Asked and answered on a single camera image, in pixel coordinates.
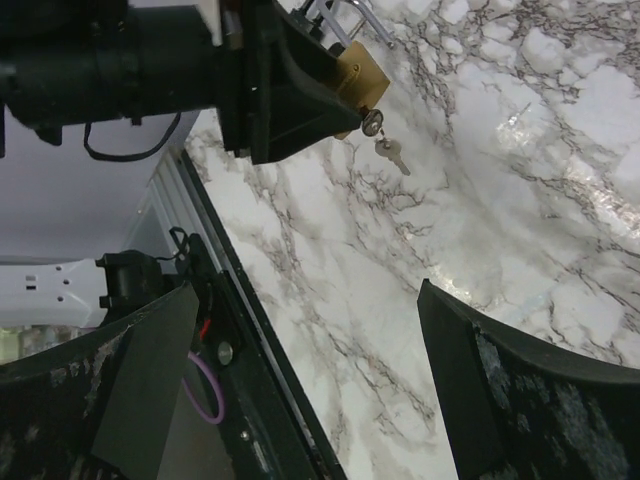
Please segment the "large brass padlock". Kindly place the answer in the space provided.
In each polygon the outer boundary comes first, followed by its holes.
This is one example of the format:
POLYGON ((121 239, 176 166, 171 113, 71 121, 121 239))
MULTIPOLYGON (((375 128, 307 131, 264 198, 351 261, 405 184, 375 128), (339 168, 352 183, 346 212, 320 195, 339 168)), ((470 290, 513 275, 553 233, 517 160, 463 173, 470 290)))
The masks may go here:
POLYGON ((316 40, 323 41, 328 35, 335 37, 336 41, 328 47, 328 52, 337 58, 337 72, 329 86, 361 115, 363 134, 377 137, 383 133, 384 121, 377 104, 391 81, 356 36, 363 27, 370 26, 386 47, 393 48, 394 40, 363 1, 347 3, 359 12, 360 19, 350 31, 345 31, 337 18, 341 4, 340 1, 305 1, 292 13, 316 40))

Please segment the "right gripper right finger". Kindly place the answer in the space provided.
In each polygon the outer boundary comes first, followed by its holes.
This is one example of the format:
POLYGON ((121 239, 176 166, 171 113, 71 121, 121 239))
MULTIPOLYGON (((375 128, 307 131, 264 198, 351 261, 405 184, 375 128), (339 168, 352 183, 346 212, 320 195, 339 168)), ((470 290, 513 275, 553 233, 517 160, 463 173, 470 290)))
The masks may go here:
POLYGON ((418 310, 459 478, 638 478, 638 370, 493 320, 429 280, 418 310))

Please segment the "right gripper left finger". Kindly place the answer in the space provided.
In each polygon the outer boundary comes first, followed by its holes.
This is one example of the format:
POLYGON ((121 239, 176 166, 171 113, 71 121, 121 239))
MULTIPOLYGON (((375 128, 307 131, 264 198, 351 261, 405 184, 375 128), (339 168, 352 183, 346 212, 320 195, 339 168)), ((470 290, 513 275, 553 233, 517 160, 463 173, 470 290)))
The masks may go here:
POLYGON ((156 478, 198 308, 185 284, 2 366, 2 478, 156 478))

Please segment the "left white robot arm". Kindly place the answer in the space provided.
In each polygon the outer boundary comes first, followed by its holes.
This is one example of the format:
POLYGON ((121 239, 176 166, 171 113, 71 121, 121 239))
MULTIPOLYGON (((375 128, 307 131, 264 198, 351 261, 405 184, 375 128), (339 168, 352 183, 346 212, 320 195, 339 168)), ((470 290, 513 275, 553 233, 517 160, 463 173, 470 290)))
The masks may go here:
POLYGON ((339 70, 275 1, 1 5, 1 110, 54 146, 69 125, 213 108, 228 152, 278 162, 361 125, 339 70))

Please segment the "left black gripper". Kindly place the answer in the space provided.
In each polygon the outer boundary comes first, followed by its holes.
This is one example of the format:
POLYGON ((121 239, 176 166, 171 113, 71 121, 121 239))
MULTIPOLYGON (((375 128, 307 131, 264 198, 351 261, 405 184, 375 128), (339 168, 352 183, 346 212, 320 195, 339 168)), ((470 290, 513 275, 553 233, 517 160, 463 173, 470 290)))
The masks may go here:
POLYGON ((222 1, 220 13, 226 150, 275 163, 360 126, 360 113, 333 89, 337 58, 277 1, 222 1))

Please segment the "silver keys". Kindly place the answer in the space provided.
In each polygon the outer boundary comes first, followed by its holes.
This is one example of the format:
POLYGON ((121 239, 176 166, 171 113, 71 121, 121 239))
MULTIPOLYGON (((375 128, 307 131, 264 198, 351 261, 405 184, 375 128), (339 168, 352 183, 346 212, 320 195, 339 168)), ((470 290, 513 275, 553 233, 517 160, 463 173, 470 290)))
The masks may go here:
POLYGON ((410 176, 411 172, 402 159, 401 143, 384 132, 383 113, 379 109, 363 107, 361 114, 361 131, 366 137, 374 140, 375 153, 393 163, 403 175, 410 176))

